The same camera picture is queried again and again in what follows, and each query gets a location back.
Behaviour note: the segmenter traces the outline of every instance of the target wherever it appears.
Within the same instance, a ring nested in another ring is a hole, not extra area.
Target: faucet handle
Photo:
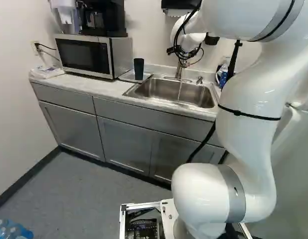
[[[203,84],[203,77],[202,76],[198,77],[198,80],[196,81],[196,84],[198,84],[198,83]]]

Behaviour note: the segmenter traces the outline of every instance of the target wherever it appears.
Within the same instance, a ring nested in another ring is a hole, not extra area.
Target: black cup
[[[134,72],[135,72],[135,80],[142,81],[144,72],[143,58],[134,58]]]

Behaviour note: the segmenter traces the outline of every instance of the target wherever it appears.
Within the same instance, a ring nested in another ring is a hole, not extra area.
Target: faucet
[[[181,79],[182,78],[182,70],[183,70],[183,66],[185,65],[185,61],[184,60],[179,60],[178,61],[178,65],[177,65],[177,69],[176,69],[176,74],[175,74],[175,78],[176,79]]]
[[[196,84],[203,84],[203,77],[202,76],[199,76],[198,77],[198,80],[196,81]]]

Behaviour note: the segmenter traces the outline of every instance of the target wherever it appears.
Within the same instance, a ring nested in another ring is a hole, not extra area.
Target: power outlet
[[[31,41],[31,47],[32,47],[34,55],[38,56],[39,55],[39,51],[36,48],[36,45],[35,45],[36,43],[39,43],[39,41]]]

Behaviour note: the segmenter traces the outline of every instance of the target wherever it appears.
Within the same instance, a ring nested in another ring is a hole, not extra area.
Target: microwave door
[[[112,78],[106,43],[56,39],[56,44],[66,71]]]

